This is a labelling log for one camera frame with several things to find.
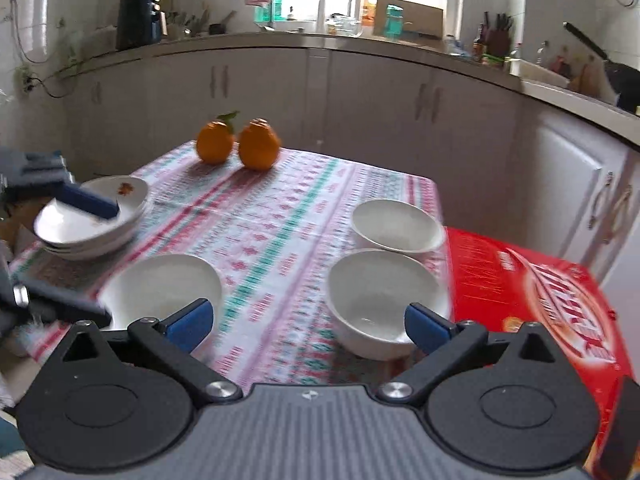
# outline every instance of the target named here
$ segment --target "gray ribbed panel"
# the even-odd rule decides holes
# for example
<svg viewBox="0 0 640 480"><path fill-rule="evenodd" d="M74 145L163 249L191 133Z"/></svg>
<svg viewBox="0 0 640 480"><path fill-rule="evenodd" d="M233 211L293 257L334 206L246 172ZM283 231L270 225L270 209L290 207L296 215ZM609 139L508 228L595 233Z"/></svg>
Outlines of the gray ribbed panel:
<svg viewBox="0 0 640 480"><path fill-rule="evenodd" d="M303 397L310 389L319 395ZM27 480L481 480L445 454L414 412L383 406L362 386L257 385L245 400L203 410L157 460L126 472L73 475L46 466ZM545 480L584 480L571 469Z"/></svg>

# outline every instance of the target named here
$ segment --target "red plastic package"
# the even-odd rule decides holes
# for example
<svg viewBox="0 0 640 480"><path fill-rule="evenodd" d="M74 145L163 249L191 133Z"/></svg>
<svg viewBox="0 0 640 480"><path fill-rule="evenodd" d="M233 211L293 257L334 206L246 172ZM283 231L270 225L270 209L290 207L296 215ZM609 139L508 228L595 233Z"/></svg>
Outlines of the red plastic package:
<svg viewBox="0 0 640 480"><path fill-rule="evenodd" d="M541 322L591 391L601 424L590 468L618 381L633 377L616 313L584 267L457 229L447 228L447 234L454 319L473 319L494 332Z"/></svg>

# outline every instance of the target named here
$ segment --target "black pan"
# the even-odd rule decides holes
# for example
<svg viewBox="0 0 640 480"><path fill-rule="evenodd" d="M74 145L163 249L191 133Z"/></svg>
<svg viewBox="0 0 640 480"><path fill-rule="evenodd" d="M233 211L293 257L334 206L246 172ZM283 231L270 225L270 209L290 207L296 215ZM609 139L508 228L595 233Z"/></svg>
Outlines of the black pan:
<svg viewBox="0 0 640 480"><path fill-rule="evenodd" d="M593 43L590 38L585 36L581 30L574 27L571 23L565 22L564 28L602 58L602 60L604 61L604 70L607 74L609 84L611 85L615 93L620 94L618 106L624 108L625 110L627 110L628 108L633 108L632 110L628 109L627 111L636 113L636 108L633 106L633 104L625 104L623 106L620 100L627 101L628 97L635 97L640 93L640 72L638 72L638 70L636 70L635 68L622 63L615 63L610 60L609 56L607 56L607 53L604 52L604 50Z"/></svg>

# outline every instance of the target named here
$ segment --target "table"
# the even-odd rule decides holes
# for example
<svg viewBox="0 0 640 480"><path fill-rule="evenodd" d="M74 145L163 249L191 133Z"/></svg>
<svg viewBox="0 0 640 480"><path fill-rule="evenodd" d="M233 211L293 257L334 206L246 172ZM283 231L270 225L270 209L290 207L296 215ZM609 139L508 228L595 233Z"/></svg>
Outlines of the table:
<svg viewBox="0 0 640 480"><path fill-rule="evenodd" d="M267 173L200 162L188 142L141 168L154 202L136 238L117 253L67 262L39 245L12 265L95 296L114 272L155 254L187 253L216 267L226 286L217 335L193 355L247 392L255 382L379 384L415 362L367 361L334 339L324 302L331 264L352 249L350 216L368 198L412 203L441 218L435 184L317 153L282 150ZM424 264L447 282L446 244ZM19 338L44 362L66 327L24 328Z"/></svg>

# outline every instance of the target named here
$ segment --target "black circular disc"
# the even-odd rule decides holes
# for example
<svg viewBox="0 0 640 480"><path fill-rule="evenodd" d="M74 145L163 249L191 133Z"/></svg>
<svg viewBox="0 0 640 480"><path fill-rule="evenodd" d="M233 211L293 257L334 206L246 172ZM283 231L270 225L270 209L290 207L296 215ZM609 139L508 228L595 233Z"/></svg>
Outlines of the black circular disc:
<svg viewBox="0 0 640 480"><path fill-rule="evenodd" d="M548 375L545 366L455 375L431 393L428 423L456 453L492 470L569 466L586 456L599 416L584 386Z"/></svg>
<svg viewBox="0 0 640 480"><path fill-rule="evenodd" d="M78 472L151 458L180 437L193 411L177 381L127 366L64 374L23 401L18 429L29 451L40 462Z"/></svg>

